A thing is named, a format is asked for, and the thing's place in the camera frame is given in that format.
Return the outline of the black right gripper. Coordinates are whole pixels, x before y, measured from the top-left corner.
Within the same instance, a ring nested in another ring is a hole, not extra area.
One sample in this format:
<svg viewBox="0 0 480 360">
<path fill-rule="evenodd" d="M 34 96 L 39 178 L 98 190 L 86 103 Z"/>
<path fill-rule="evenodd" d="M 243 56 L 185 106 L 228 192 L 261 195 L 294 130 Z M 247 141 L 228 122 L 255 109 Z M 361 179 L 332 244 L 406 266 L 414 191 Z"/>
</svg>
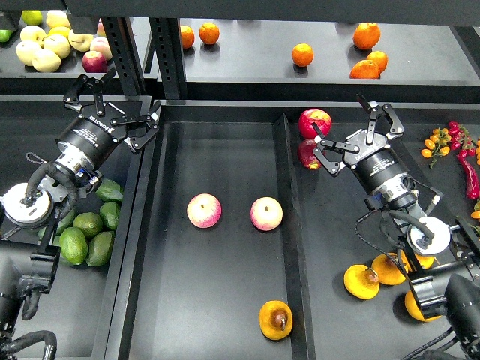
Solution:
<svg viewBox="0 0 480 360">
<path fill-rule="evenodd" d="M 380 106 L 361 93 L 357 93 L 356 98 L 369 114 L 367 130 L 356 131 L 346 142 L 336 142 L 327 140 L 320 127 L 313 123 L 316 131 L 313 155 L 331 176 L 349 167 L 368 194 L 369 209 L 406 209 L 413 204 L 413 195 L 404 184 L 408 170 L 388 144 L 388 140 L 404 134 L 404 126 L 391 104 Z M 386 119 L 391 125 L 386 135 L 376 133 L 379 119 Z M 330 161 L 327 152 L 342 154 L 343 160 Z"/>
</svg>

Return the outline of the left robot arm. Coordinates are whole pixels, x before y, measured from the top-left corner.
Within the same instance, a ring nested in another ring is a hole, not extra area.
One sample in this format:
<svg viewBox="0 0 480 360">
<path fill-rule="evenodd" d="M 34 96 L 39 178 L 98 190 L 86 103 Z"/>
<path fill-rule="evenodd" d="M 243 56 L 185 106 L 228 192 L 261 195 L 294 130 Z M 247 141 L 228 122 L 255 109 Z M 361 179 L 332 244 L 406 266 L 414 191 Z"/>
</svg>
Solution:
<svg viewBox="0 0 480 360">
<path fill-rule="evenodd" d="M 101 78 L 78 76 L 63 97 L 77 117 L 57 139 L 54 160 L 38 159 L 28 181 L 1 195 L 1 220 L 12 229 L 1 236 L 1 358 L 43 344 L 43 359 L 54 359 L 57 337 L 49 330 L 15 337 L 18 319 L 30 320 L 43 294 L 50 293 L 61 250 L 53 244 L 59 223 L 80 199 L 102 182 L 99 169 L 122 143 L 140 153 L 158 134 L 155 102 L 144 115 L 128 113 L 104 100 L 104 85 L 116 75 L 111 67 Z"/>
</svg>

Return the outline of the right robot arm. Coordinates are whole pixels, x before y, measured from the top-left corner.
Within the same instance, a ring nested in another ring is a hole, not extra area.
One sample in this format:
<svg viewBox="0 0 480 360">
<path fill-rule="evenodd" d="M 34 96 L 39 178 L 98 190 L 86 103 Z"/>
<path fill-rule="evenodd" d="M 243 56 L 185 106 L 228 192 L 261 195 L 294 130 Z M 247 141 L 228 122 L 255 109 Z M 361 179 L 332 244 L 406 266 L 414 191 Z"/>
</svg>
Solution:
<svg viewBox="0 0 480 360">
<path fill-rule="evenodd" d="M 370 215 L 387 215 L 400 231 L 388 237 L 394 252 L 384 257 L 405 278 L 425 320 L 444 316 L 449 328 L 411 352 L 408 359 L 450 359 L 458 344 L 465 359 L 479 358 L 479 243 L 461 218 L 452 225 L 432 216 L 443 193 L 413 178 L 391 147 L 404 126 L 389 103 L 362 94 L 358 102 L 369 115 L 367 127 L 344 141 L 331 141 L 315 127 L 313 155 L 331 176 L 349 169 L 367 194 Z"/>
</svg>

